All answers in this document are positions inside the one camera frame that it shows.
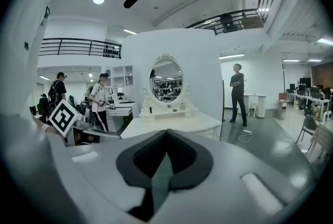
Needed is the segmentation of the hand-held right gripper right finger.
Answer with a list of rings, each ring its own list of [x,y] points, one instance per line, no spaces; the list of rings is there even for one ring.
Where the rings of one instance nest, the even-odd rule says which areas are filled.
[[[170,192],[155,224],[285,224],[315,188],[314,180],[286,177],[236,145],[181,135],[209,150],[213,167],[197,187]]]

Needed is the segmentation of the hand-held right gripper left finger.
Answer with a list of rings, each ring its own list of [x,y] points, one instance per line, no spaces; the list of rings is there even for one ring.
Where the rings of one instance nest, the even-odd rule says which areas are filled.
[[[116,165],[123,150],[154,134],[74,147],[55,140],[56,168],[79,214],[70,218],[70,224],[168,224],[168,211],[163,208],[148,221],[129,213],[142,204],[145,189],[129,186]]]

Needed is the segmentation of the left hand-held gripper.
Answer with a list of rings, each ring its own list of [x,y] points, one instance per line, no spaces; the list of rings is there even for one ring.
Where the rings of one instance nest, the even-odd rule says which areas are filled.
[[[72,128],[75,128],[86,135],[99,136],[109,140],[122,139],[120,135],[90,128],[89,124],[85,121],[85,116],[79,113],[72,105],[63,99],[53,110],[49,121],[63,138],[66,138],[69,131]]]

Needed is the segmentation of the person's left forearm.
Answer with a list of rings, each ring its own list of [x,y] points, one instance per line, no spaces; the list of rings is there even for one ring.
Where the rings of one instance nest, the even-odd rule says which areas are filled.
[[[60,137],[62,141],[64,141],[62,134],[53,126],[50,126],[46,123],[41,122],[39,119],[35,118],[34,116],[32,116],[32,120],[34,121],[34,123],[36,125],[36,130],[37,130],[38,134],[47,133],[47,134],[56,135],[56,136]]]

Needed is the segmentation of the white ornate desk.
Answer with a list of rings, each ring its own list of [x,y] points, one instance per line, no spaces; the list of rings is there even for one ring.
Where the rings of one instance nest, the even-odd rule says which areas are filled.
[[[132,138],[152,131],[158,130],[180,130],[205,138],[219,140],[222,122],[197,108],[192,110],[180,110],[173,112],[173,109],[165,108],[165,111],[141,112],[138,118],[134,118],[121,133],[122,139]]]

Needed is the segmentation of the person's left hand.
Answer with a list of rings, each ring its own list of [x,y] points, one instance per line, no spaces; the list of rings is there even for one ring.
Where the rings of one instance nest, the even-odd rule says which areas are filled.
[[[95,144],[99,143],[100,137],[89,135],[89,134],[75,134],[74,135],[74,143],[77,145],[87,145],[87,144]]]

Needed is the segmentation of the white bookshelf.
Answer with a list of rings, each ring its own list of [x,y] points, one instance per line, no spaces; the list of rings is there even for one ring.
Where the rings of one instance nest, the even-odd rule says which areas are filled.
[[[134,78],[132,66],[106,67],[106,84],[110,99],[115,103],[135,102]]]

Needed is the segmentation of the small white table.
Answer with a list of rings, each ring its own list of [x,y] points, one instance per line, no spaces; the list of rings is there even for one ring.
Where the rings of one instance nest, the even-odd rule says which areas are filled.
[[[256,117],[257,118],[264,118],[265,117],[265,111],[266,111],[266,98],[267,95],[265,94],[256,94],[256,93],[245,93],[244,94],[244,104],[246,108],[246,113],[249,115],[249,110],[250,110],[250,102],[252,98],[256,98],[257,101],[255,104],[257,105],[256,109]]]

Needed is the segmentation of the oval white-framed mirror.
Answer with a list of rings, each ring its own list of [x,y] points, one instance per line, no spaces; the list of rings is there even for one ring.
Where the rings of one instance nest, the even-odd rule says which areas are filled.
[[[152,107],[152,113],[165,111],[168,104],[172,109],[180,109],[181,103],[186,103],[186,110],[194,108],[184,69],[169,53],[163,53],[154,60],[143,91],[141,112],[149,112],[149,107]]]

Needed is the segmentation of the brown cabinet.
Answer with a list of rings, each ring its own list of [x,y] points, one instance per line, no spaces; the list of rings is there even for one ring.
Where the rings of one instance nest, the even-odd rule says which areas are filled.
[[[287,93],[279,93],[277,103],[277,119],[284,120],[287,110]]]

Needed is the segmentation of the person's white shirt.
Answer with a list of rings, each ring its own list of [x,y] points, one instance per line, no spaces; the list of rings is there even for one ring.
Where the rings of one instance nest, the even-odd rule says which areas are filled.
[[[56,169],[49,136],[29,110],[51,0],[12,0],[0,22],[0,162],[10,178],[9,214],[65,224],[75,206]]]

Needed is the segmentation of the grey chair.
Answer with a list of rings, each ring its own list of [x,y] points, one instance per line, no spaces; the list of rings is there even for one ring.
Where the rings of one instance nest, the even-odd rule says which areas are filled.
[[[303,121],[303,125],[302,125],[301,131],[299,133],[299,136],[296,140],[296,144],[299,141],[303,141],[304,135],[306,133],[311,136],[311,138],[310,138],[311,144],[307,150],[302,150],[302,153],[307,154],[309,152],[311,146],[313,145],[313,136],[314,136],[317,128],[318,128],[318,124],[316,123],[314,118],[312,118],[310,115],[307,115]]]

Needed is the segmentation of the cloth-covered table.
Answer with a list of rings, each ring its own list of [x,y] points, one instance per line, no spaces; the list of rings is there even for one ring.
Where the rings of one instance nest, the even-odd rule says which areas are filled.
[[[310,157],[318,144],[324,153],[331,156],[333,154],[333,121],[325,124],[320,123],[311,138],[311,146],[308,150],[308,157]]]

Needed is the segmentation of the office desks with monitors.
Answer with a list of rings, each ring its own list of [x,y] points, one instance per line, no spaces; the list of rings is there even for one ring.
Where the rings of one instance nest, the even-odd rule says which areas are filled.
[[[297,83],[288,83],[285,89],[287,101],[294,108],[322,119],[324,113],[333,114],[333,89],[312,85],[311,78],[300,78]]]

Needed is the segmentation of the group of ceiling tube lights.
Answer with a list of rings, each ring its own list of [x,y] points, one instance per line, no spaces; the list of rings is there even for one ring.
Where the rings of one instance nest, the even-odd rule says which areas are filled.
[[[122,46],[122,61],[139,54],[148,57],[149,51],[157,54],[170,52],[172,48],[185,56],[198,52],[200,56],[214,50],[222,60],[240,58],[273,51],[277,55],[328,56],[333,54],[333,29],[322,34],[286,33],[278,39],[270,38],[262,29],[241,30],[215,35],[212,31],[199,29],[166,29],[108,38],[104,29],[96,26],[86,29],[48,28],[45,38],[80,38],[117,43]],[[51,55],[39,56],[38,67],[96,65],[98,56]]]

